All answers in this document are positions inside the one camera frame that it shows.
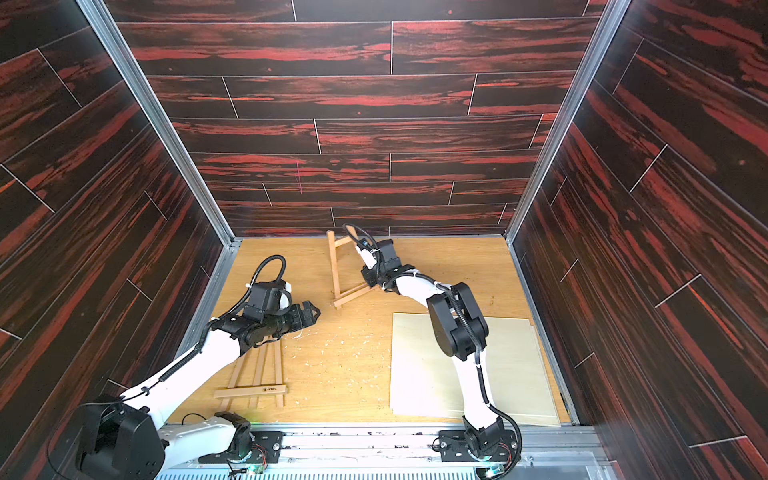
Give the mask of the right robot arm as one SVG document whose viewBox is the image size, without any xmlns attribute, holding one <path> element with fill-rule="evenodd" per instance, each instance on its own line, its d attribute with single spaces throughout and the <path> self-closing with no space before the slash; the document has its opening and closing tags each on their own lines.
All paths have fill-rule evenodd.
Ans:
<svg viewBox="0 0 768 480">
<path fill-rule="evenodd" d="M 517 422 L 494 404 L 486 368 L 489 326 L 471 288 L 463 282 L 435 280 L 403 263 L 391 239 L 377 240 L 350 223 L 343 229 L 363 259 L 361 274 L 368 286 L 408 297 L 427 308 L 434 338 L 458 375 L 469 452 L 486 459 L 505 447 L 507 467 L 514 467 L 522 457 L 522 433 Z"/>
</svg>

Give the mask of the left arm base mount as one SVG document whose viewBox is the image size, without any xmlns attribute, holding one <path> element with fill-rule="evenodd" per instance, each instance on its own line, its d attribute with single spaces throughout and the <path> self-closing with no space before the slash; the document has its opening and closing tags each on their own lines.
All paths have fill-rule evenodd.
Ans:
<svg viewBox="0 0 768 480">
<path fill-rule="evenodd" d="M 236 433 L 227 451 L 233 463 L 276 464 L 282 452 L 282 431 L 252 430 Z"/>
</svg>

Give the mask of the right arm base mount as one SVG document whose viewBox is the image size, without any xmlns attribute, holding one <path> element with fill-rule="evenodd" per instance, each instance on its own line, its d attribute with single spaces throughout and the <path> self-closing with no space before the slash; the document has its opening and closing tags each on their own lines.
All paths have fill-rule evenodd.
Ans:
<svg viewBox="0 0 768 480">
<path fill-rule="evenodd" d="M 463 429 L 440 430 L 431 448 L 438 453 L 442 462 L 517 462 L 521 454 L 518 452 L 520 441 L 515 433 L 503 430 L 474 436 Z"/>
</svg>

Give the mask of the wooden easel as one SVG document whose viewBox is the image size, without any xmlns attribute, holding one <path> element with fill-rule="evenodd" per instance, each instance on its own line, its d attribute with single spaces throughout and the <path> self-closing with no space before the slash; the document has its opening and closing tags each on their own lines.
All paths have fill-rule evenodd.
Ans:
<svg viewBox="0 0 768 480">
<path fill-rule="evenodd" d="M 228 383 L 216 389 L 213 398 L 219 402 L 219 411 L 230 411 L 234 403 L 250 410 L 270 402 L 282 408 L 287 391 L 282 345 L 277 341 L 240 357 L 234 363 Z"/>
<path fill-rule="evenodd" d="M 361 262 L 352 239 L 348 236 L 341 237 L 333 230 L 327 230 L 326 236 L 332 279 L 332 304 L 340 310 L 350 301 L 371 293 L 373 288 L 361 279 L 359 271 L 356 270 Z"/>
</svg>

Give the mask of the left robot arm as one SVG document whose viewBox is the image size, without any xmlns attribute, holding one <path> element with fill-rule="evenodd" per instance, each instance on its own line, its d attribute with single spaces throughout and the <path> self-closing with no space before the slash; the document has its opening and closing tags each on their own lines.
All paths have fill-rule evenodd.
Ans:
<svg viewBox="0 0 768 480">
<path fill-rule="evenodd" d="M 283 277 L 253 278 L 240 300 L 212 318 L 182 356 L 118 397 L 103 395 L 80 406 L 76 471 L 91 479 L 153 479 L 205 456 L 249 460 L 255 449 L 251 423 L 240 415 L 223 411 L 193 424 L 167 421 L 220 370 L 252 349 L 314 325 L 320 314 L 309 301 L 294 303 Z"/>
</svg>

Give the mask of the pale plywood board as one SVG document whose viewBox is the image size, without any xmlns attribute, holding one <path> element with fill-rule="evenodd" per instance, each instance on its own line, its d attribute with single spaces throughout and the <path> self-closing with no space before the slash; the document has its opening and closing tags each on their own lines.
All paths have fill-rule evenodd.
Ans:
<svg viewBox="0 0 768 480">
<path fill-rule="evenodd" d="M 553 372 L 551 364 L 549 362 L 547 351 L 546 351 L 544 343 L 542 341 L 539 329 L 535 325 L 535 322 L 534 322 L 533 319 L 530 319 L 529 323 L 530 323 L 531 327 L 534 330 L 534 333 L 535 333 L 535 336 L 536 336 L 536 340 L 538 342 L 538 348 L 539 348 L 539 351 L 540 351 L 540 355 L 541 355 L 542 362 L 543 362 L 543 365 L 544 365 L 544 370 L 545 370 L 546 377 L 547 377 L 547 382 L 548 382 L 548 385 L 549 385 L 549 388 L 550 388 L 550 391 L 551 391 L 551 394 L 552 394 L 553 402 L 554 402 L 554 405 L 555 405 L 555 409 L 556 409 L 556 412 L 557 412 L 557 418 L 559 419 L 560 422 L 562 422 L 563 420 L 567 420 L 569 418 L 569 416 L 568 416 L 567 411 L 565 410 L 564 404 L 562 402 L 562 398 L 560 396 L 560 390 L 559 390 L 559 387 L 558 387 L 558 384 L 557 384 L 557 380 L 556 380 L 556 378 L 554 376 L 554 372 Z"/>
<path fill-rule="evenodd" d="M 535 328 L 488 317 L 487 371 L 494 405 L 520 425 L 561 425 Z M 393 315 L 390 407 L 396 415 L 459 419 L 463 399 L 452 359 L 427 314 Z"/>
</svg>

